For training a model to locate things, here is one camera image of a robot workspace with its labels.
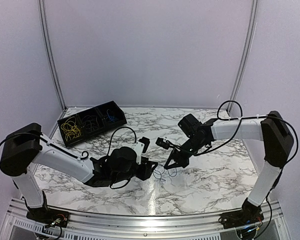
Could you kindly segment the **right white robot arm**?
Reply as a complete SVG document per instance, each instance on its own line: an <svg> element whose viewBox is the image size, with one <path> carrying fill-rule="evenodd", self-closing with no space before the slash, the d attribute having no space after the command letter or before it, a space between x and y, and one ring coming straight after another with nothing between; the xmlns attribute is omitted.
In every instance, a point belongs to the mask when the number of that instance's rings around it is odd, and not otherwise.
<svg viewBox="0 0 300 240"><path fill-rule="evenodd" d="M292 148L297 145L291 127L278 111L271 111L265 116L211 118L204 123L192 114L187 114L179 121L178 126L188 137L185 143L176 145L167 139L158 140L156 143L164 149L172 149L164 165L166 170L187 167L190 157L202 155L200 149L210 146L214 141L242 139L263 142L263 169L237 214L237 219L242 224L250 223L257 216L257 208L275 187L289 162Z"/></svg>

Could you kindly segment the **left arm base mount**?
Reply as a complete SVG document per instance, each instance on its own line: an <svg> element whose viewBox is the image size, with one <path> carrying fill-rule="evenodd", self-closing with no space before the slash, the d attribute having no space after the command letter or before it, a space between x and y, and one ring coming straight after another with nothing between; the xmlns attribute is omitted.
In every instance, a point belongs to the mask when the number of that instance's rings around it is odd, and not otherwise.
<svg viewBox="0 0 300 240"><path fill-rule="evenodd" d="M43 223L48 227L59 226L66 228L70 213L68 211L54 209L50 207L30 208L27 207L26 217L30 220Z"/></svg>

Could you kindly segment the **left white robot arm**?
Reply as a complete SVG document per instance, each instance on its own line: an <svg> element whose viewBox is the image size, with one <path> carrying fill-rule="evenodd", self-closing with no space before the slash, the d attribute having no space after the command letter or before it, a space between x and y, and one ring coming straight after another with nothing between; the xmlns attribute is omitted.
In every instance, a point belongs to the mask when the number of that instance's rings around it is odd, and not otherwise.
<svg viewBox="0 0 300 240"><path fill-rule="evenodd" d="M121 146L96 159L88 151L74 153L54 143L42 133L38 123L31 123L7 135L0 142L0 171L11 177L24 197L28 212L48 223L53 211L47 197L31 173L30 164L39 164L64 173L92 188L109 187L132 178L148 180L158 166L144 156L150 140L134 139L131 146Z"/></svg>

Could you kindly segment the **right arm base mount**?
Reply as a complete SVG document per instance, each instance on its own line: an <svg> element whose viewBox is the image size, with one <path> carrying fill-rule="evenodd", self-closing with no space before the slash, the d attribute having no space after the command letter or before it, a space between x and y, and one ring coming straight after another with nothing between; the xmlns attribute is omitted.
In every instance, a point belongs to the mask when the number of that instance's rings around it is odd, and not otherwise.
<svg viewBox="0 0 300 240"><path fill-rule="evenodd" d="M222 213L218 219L218 222L223 225L224 229L230 229L260 223L263 220L263 214L258 213L251 216L239 210Z"/></svg>

